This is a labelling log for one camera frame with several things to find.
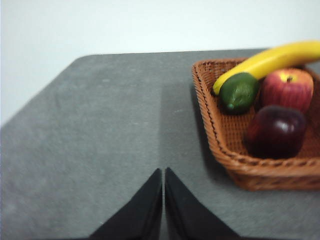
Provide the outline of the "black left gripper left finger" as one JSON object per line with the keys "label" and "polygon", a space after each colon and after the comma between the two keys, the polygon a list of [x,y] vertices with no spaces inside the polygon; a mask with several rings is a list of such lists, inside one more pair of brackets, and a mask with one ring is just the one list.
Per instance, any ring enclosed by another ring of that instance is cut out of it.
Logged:
{"label": "black left gripper left finger", "polygon": [[128,203],[95,230],[92,240],[146,240],[160,226],[162,171],[157,168]]}

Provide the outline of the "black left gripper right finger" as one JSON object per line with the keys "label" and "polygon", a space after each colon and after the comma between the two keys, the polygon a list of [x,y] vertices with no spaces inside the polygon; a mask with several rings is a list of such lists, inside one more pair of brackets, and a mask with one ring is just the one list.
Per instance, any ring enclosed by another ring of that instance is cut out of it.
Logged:
{"label": "black left gripper right finger", "polygon": [[165,205],[184,240],[238,240],[227,224],[208,210],[171,168],[165,169]]}

